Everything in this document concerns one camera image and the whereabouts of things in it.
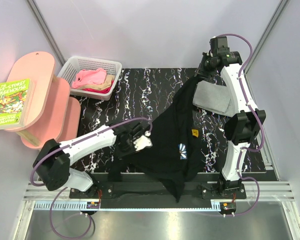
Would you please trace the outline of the black t shirt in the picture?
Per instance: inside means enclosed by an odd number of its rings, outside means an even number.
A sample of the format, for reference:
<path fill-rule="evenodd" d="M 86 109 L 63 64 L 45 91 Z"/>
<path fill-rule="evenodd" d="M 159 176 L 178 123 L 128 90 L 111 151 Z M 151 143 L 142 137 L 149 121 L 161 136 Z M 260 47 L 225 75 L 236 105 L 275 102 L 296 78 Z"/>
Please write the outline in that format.
<path fill-rule="evenodd" d="M 120 181 L 121 170 L 132 164 L 146 175 L 160 181 L 178 202 L 185 182 L 201 169 L 201 140 L 193 136 L 193 97 L 199 76 L 192 76 L 175 93 L 172 104 L 153 122 L 152 147 L 115 158 L 108 171 L 108 180 Z"/>

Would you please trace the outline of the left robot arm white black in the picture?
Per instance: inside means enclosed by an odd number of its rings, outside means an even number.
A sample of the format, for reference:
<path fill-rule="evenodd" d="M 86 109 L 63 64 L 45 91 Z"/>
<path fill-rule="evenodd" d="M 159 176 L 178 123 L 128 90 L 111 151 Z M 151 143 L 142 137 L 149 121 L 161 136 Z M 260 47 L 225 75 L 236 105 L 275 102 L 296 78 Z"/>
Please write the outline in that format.
<path fill-rule="evenodd" d="M 72 166 L 83 157 L 111 146 L 120 157 L 135 154 L 141 150 L 140 140 L 146 130 L 132 119 L 117 123 L 104 124 L 96 130 L 74 139 L 57 142 L 54 138 L 45 142 L 36 157 L 30 174 L 30 182 L 37 186 L 34 175 L 41 179 L 39 186 L 49 191 L 71 188 L 87 198 L 98 193 L 98 182 L 91 174 L 74 169 Z"/>

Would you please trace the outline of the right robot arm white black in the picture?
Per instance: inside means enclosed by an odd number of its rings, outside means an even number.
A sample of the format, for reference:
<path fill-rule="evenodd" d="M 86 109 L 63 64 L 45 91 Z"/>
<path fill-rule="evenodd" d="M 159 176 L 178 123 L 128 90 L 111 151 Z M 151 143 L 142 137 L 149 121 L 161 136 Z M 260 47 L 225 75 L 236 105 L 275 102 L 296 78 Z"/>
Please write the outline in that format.
<path fill-rule="evenodd" d="M 193 104 L 201 109 L 228 116 L 224 135 L 228 142 L 226 160 L 221 170 L 218 195 L 229 198 L 241 185 L 242 167 L 251 142 L 264 134 L 266 112 L 256 105 L 244 76 L 247 65 L 237 51 L 228 46 L 229 34 L 210 39 L 210 50 L 203 53 L 195 75 L 200 78 Z"/>

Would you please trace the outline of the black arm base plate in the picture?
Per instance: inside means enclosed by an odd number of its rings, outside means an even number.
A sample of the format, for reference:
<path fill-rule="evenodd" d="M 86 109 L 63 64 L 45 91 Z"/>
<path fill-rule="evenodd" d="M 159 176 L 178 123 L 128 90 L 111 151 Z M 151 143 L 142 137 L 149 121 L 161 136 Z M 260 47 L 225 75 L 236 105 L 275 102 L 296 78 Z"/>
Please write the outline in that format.
<path fill-rule="evenodd" d="M 110 181 L 106 173 L 93 173 L 96 183 L 94 195 L 86 196 L 77 189 L 70 190 L 70 198 L 88 201 L 100 198 L 102 211 L 219 211 L 220 202 L 234 202 L 247 198 L 243 185 L 220 193 L 216 182 L 205 177 L 187 181 L 179 200 L 159 181 L 143 173 L 123 174 L 121 181 Z"/>

